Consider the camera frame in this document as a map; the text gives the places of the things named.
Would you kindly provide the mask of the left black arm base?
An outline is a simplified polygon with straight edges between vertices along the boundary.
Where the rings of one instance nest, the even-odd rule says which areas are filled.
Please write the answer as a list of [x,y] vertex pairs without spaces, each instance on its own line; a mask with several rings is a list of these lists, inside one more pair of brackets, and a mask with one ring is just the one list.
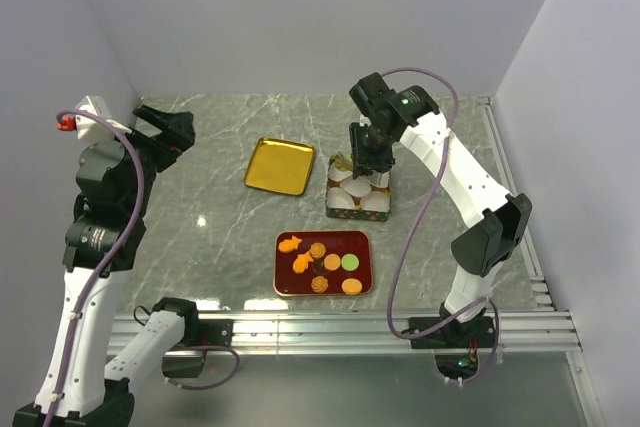
[[180,341],[162,359],[162,373],[170,379],[196,379],[205,369],[208,351],[202,346],[231,346],[234,322],[231,319],[204,320],[194,337]]

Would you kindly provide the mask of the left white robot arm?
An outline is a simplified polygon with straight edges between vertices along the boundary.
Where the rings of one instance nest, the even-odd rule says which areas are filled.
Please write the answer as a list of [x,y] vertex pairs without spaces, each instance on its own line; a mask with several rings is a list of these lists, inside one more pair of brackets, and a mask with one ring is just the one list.
[[195,143],[190,112],[142,105],[134,115],[157,133],[149,136],[111,119],[90,99],[56,116],[59,130],[76,133],[87,146],[65,235],[64,303],[54,351],[35,399],[15,412],[15,426],[126,426],[138,391],[163,355],[200,339],[195,303],[163,298],[134,339],[107,357],[156,176]]

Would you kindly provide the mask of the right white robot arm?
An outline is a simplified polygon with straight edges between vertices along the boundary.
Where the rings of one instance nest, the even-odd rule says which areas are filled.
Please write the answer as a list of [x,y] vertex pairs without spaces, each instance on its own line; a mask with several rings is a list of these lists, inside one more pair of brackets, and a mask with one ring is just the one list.
[[519,246],[532,211],[530,199],[514,195],[476,160],[453,130],[456,115],[420,86],[396,91],[383,74],[360,79],[349,91],[363,120],[349,127],[352,172],[386,173],[400,144],[434,176],[434,190],[453,201],[466,227],[451,243],[456,273],[441,306],[443,340],[462,346],[490,302],[493,280]]

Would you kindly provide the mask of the green round cookie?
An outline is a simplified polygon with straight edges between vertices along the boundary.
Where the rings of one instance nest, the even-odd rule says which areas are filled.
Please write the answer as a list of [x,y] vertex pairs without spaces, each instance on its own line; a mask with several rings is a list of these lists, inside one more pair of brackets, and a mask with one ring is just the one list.
[[359,267],[359,265],[359,258],[355,254],[345,254],[341,258],[341,266],[346,271],[353,272]]
[[334,163],[336,165],[336,168],[341,171],[351,171],[353,169],[351,161],[345,157],[337,157]]

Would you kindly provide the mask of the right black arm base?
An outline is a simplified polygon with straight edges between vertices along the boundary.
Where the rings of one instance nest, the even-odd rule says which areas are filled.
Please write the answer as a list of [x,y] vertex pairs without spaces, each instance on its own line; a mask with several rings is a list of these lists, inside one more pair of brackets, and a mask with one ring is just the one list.
[[443,381],[462,387],[483,375],[497,360],[500,333],[500,319],[482,311],[469,322],[454,320],[410,343],[414,350],[433,350]]

